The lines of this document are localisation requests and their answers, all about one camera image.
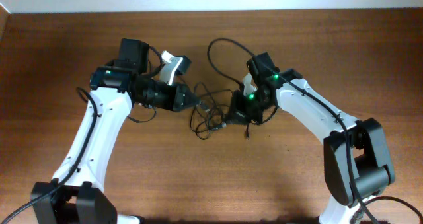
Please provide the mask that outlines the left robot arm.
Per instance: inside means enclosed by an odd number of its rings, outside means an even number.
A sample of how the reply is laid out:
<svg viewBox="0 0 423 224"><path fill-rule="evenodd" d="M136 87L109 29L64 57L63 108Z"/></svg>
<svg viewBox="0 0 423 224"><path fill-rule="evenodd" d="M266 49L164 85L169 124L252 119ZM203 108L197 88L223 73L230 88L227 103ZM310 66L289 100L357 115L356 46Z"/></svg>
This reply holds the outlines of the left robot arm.
<svg viewBox="0 0 423 224"><path fill-rule="evenodd" d="M30 198L39 223L143 223L119 214L104 194L108 162L120 129L135 104L172 112L193 107L198 98L175 82L188 70L186 56L159 53L159 66L148 71L153 46L122 39L118 57L90 78L87 109L72 146L50 182L35 183Z"/></svg>

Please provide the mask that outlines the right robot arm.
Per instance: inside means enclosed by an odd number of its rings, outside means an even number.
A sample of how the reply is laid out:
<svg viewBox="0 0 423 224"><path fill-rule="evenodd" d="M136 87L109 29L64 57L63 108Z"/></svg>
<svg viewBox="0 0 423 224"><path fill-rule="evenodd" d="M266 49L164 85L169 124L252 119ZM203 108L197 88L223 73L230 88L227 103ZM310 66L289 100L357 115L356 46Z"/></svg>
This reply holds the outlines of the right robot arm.
<svg viewBox="0 0 423 224"><path fill-rule="evenodd" d="M297 118L323 145L324 175L331 193L317 223L360 223L361 204L394 183L395 172L381 124L359 120L313 90L294 69L281 72L268 53L246 62L249 72L233 93L230 124L261 125L274 106Z"/></svg>

